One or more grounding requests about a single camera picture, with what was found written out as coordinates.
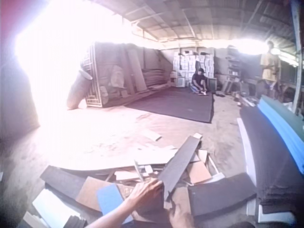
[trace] man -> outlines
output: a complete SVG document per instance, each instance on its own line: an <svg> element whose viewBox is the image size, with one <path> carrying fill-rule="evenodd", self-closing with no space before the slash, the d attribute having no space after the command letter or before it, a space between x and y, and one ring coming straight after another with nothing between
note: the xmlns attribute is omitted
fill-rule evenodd
<svg viewBox="0 0 304 228"><path fill-rule="evenodd" d="M261 66L263 69L262 79L267 90L266 95L271 98L277 98L280 82L281 60L278 55L271 53L274 48L272 41L267 42L268 52L261 56Z"/></svg>
<svg viewBox="0 0 304 228"><path fill-rule="evenodd" d="M198 95L206 95L206 81L204 70L200 68L197 73L192 76L190 89Z"/></svg>

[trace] hand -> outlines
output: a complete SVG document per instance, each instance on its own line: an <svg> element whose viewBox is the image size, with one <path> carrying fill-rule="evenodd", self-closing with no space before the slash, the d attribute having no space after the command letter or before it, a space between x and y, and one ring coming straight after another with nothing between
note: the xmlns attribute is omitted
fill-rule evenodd
<svg viewBox="0 0 304 228"><path fill-rule="evenodd" d="M135 188L126 199L133 210L144 204L151 198L155 198L161 191L163 182L152 178L150 181L141 182L135 185Z"/></svg>
<svg viewBox="0 0 304 228"><path fill-rule="evenodd" d="M173 228L194 228L192 215L183 211L180 204L169 209L168 213Z"/></svg>

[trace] concrete floor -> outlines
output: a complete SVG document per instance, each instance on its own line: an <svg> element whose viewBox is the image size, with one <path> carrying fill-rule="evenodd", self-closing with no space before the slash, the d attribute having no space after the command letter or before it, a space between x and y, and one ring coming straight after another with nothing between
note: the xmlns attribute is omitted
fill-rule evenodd
<svg viewBox="0 0 304 228"><path fill-rule="evenodd" d="M179 148L189 135L203 135L202 148L207 150L219 171L226 177L246 170L243 145L238 129L239 107L231 96L214 97L211 124L152 114L123 106L77 109L52 118L43 127L15 142L1 145L1 222L15 227L26 210L37 214L31 205L44 188L39 178L50 164L66 163L73 156L113 156L125 154L137 143L151 143ZM153 142L140 132L150 129L162 135ZM248 220L246 208L226 214L199 226L228 227Z"/></svg>

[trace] person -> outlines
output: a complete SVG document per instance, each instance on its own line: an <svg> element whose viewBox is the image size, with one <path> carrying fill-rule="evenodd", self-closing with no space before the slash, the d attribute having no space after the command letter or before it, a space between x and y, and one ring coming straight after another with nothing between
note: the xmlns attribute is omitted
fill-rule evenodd
<svg viewBox="0 0 304 228"><path fill-rule="evenodd" d="M281 61L278 55L271 53L271 50L274 48L273 42L268 41L267 45L268 52L261 56L262 80L266 86L266 95L271 98L277 98L280 88Z"/></svg>
<svg viewBox="0 0 304 228"><path fill-rule="evenodd" d="M120 228L125 219L151 198L155 198L163 189L162 181L156 178L138 183L130 196L115 210L102 216L86 228ZM186 214L179 204L168 210L169 221L173 228L194 228L193 218Z"/></svg>
<svg viewBox="0 0 304 228"><path fill-rule="evenodd" d="M206 95L206 81L207 78L204 76L204 69L200 68L197 73L192 76L190 89L199 95Z"/></svg>

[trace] stacked foam sheets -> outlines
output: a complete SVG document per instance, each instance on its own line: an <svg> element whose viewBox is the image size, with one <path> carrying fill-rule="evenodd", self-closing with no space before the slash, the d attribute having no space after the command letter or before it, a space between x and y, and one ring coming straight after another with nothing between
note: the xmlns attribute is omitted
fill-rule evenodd
<svg viewBox="0 0 304 228"><path fill-rule="evenodd" d="M263 213L301 214L304 179L284 140L257 107L244 107L240 115L250 140Z"/></svg>
<svg viewBox="0 0 304 228"><path fill-rule="evenodd" d="M280 102L263 96L258 108L286 143L299 171L304 174L304 122Z"/></svg>

